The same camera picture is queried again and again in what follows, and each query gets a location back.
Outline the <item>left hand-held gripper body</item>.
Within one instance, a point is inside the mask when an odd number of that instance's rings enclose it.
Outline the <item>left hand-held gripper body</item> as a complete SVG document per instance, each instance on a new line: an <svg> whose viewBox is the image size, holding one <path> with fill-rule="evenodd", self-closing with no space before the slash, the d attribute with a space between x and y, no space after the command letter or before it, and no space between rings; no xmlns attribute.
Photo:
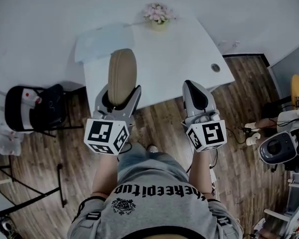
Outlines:
<svg viewBox="0 0 299 239"><path fill-rule="evenodd" d="M110 113L95 110L87 119L84 143L98 154L118 155L132 130L134 111L113 110Z"/></svg>

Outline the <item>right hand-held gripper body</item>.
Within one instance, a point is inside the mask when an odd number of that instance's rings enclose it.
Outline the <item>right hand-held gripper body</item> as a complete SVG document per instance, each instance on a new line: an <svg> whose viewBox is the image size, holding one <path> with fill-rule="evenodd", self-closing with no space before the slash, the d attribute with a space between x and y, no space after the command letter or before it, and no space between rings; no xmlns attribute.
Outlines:
<svg viewBox="0 0 299 239"><path fill-rule="evenodd" d="M225 120L220 119L218 110L188 117L181 124L196 152L217 149L226 144Z"/></svg>

